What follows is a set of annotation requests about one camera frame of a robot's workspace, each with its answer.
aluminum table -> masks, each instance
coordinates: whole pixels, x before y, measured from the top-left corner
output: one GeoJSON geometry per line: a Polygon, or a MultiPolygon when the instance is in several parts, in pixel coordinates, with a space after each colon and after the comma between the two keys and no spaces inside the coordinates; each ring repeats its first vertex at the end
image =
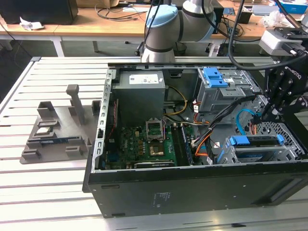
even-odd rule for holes
{"type": "MultiPolygon", "coordinates": [[[[228,62],[227,58],[181,57],[177,62],[228,62]]],[[[243,57],[239,62],[271,63],[243,57]]],[[[40,58],[28,64],[0,104],[0,230],[304,230],[308,188],[276,207],[104,219],[91,193],[81,191],[86,160],[22,165],[19,157],[40,101],[70,105],[67,84],[79,84],[83,104],[100,99],[109,62],[135,57],[40,58]]],[[[301,113],[305,120],[307,114],[301,113]]]]}

power cable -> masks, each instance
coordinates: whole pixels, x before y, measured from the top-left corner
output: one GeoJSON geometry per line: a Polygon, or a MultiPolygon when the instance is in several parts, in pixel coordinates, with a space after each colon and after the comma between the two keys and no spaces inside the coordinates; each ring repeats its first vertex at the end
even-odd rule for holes
{"type": "Polygon", "coordinates": [[[7,29],[5,29],[1,22],[0,25],[5,30],[5,32],[26,52],[26,54],[32,58],[32,55],[10,34],[10,32],[7,31],[7,29]]]}
{"type": "MultiPolygon", "coordinates": [[[[206,14],[205,12],[205,9],[204,9],[204,1],[202,0],[201,1],[201,8],[202,8],[202,13],[204,14],[205,18],[207,19],[207,21],[211,24],[211,26],[216,29],[219,33],[221,33],[223,36],[227,37],[230,39],[230,36],[228,34],[226,34],[225,32],[223,32],[221,29],[219,29],[212,21],[211,19],[208,17],[208,15],[206,14]]],[[[256,42],[256,41],[259,41],[260,38],[257,38],[257,39],[254,39],[254,40],[242,40],[242,39],[234,39],[235,41],[238,41],[238,42],[256,42]]]]}
{"type": "MultiPolygon", "coordinates": [[[[238,21],[240,19],[240,15],[241,15],[243,6],[244,6],[244,0],[241,0],[240,6],[239,6],[239,11],[238,11],[238,13],[235,17],[235,21],[234,21],[233,27],[235,27],[235,28],[236,28],[238,21]]],[[[273,68],[277,68],[277,67],[281,67],[281,66],[287,66],[287,65],[290,65],[290,64],[293,64],[293,63],[296,63],[296,62],[300,62],[300,61],[306,59],[306,57],[307,57],[307,53],[305,51],[301,51],[299,57],[285,61],[285,62],[281,62],[281,63],[277,63],[277,64],[262,65],[262,66],[243,66],[243,65],[240,65],[235,60],[235,58],[233,57],[233,50],[232,50],[232,46],[230,46],[230,44],[233,44],[233,40],[235,40],[234,35],[235,35],[235,30],[232,30],[231,36],[230,36],[230,41],[229,41],[229,46],[228,46],[229,58],[230,58],[233,65],[235,65],[237,68],[242,69],[242,70],[260,71],[260,70],[266,70],[266,69],[273,69],[273,68]]]]}

paper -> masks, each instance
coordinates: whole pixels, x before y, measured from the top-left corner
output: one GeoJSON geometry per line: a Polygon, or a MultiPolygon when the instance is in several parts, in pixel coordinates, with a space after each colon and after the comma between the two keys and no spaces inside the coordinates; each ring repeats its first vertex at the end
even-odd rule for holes
{"type": "Polygon", "coordinates": [[[37,30],[37,29],[44,28],[44,26],[42,26],[42,24],[40,22],[32,23],[32,22],[28,22],[28,21],[22,19],[21,17],[19,17],[19,18],[20,18],[20,24],[19,25],[21,25],[21,27],[25,30],[31,31],[31,30],[37,30]]]}
{"type": "Polygon", "coordinates": [[[130,75],[129,84],[158,84],[158,75],[130,75]]]}

label sticker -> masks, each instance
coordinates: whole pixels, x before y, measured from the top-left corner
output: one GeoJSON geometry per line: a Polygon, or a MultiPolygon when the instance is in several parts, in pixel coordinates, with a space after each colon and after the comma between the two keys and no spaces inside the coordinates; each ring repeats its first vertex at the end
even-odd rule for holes
{"type": "Polygon", "coordinates": [[[41,141],[40,143],[53,143],[53,141],[41,141]]]}
{"type": "Polygon", "coordinates": [[[219,142],[214,143],[213,148],[220,148],[220,143],[219,142]]]}
{"type": "Polygon", "coordinates": [[[226,83],[234,83],[234,80],[232,78],[224,78],[223,79],[226,83]]]}
{"type": "Polygon", "coordinates": [[[206,161],[208,162],[209,165],[212,165],[212,164],[213,164],[213,161],[211,160],[210,157],[207,157],[206,161]]]}
{"type": "Polygon", "coordinates": [[[198,105],[194,105],[194,106],[193,106],[193,111],[194,111],[195,113],[199,113],[199,107],[198,107],[198,105]]]}
{"type": "Polygon", "coordinates": [[[160,208],[164,205],[168,204],[168,201],[170,199],[171,193],[170,192],[158,192],[154,194],[152,207],[160,208]]]}
{"type": "Polygon", "coordinates": [[[158,75],[130,75],[129,84],[158,84],[158,75]]]}

wire bundle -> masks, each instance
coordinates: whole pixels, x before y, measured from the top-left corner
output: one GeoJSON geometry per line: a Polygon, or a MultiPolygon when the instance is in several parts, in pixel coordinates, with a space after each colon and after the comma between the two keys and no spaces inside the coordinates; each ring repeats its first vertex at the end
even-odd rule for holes
{"type": "Polygon", "coordinates": [[[134,18],[134,17],[133,17],[134,15],[139,16],[139,18],[140,18],[141,20],[143,20],[143,19],[140,17],[140,14],[146,13],[146,11],[138,12],[138,11],[137,11],[135,8],[133,8],[133,7],[127,7],[127,8],[132,8],[132,9],[134,9],[134,10],[136,11],[136,13],[132,13],[132,14],[129,14],[129,15],[124,15],[124,16],[121,16],[121,17],[108,17],[108,14],[109,14],[110,12],[119,13],[119,12],[123,11],[125,8],[123,8],[123,9],[121,9],[121,10],[119,10],[119,11],[112,11],[112,10],[110,10],[110,9],[108,9],[108,8],[101,8],[101,9],[97,10],[96,7],[97,7],[97,5],[99,5],[99,4],[100,4],[100,3],[98,3],[98,4],[96,4],[96,5],[94,6],[95,12],[97,13],[97,15],[98,15],[99,17],[101,17],[101,18],[103,18],[103,19],[110,20],[110,21],[127,22],[127,21],[134,21],[134,20],[137,20],[138,18],[134,18]],[[107,13],[106,13],[105,15],[100,14],[100,12],[101,12],[102,10],[107,10],[107,13]]]}
{"type": "Polygon", "coordinates": [[[235,118],[235,123],[236,123],[236,126],[238,128],[238,130],[240,131],[240,133],[242,135],[245,135],[245,131],[243,130],[241,124],[240,124],[240,114],[242,112],[249,112],[250,114],[252,114],[253,116],[256,116],[256,113],[252,110],[249,110],[249,109],[242,109],[241,111],[239,111],[239,113],[236,115],[236,118],[235,118]]]}
{"type": "Polygon", "coordinates": [[[208,124],[206,128],[206,132],[202,135],[199,136],[197,139],[193,141],[193,145],[197,147],[195,156],[198,156],[199,150],[202,146],[202,144],[210,137],[210,135],[213,132],[213,128],[227,115],[229,115],[239,104],[246,102],[246,101],[252,101],[256,98],[257,95],[252,95],[252,96],[246,96],[242,97],[233,103],[231,103],[229,106],[227,106],[225,109],[221,110],[214,118],[213,120],[208,124]]]}

